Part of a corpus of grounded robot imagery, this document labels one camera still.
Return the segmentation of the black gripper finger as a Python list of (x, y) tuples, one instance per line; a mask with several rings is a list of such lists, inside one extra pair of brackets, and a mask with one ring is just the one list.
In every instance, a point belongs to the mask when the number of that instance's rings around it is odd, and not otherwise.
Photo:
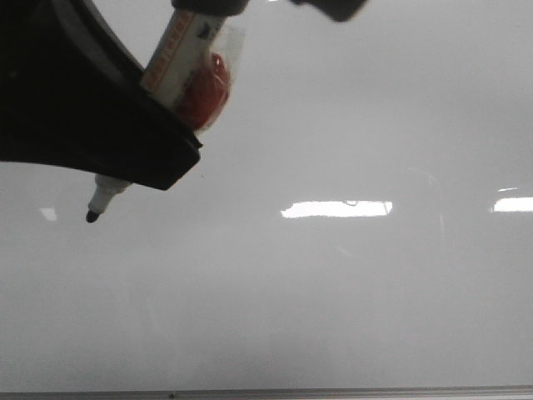
[(200, 159), (91, 1), (1, 4), (1, 159), (166, 190)]
[(367, 0), (292, 0), (297, 6), (311, 6), (336, 23), (347, 22), (368, 3)]

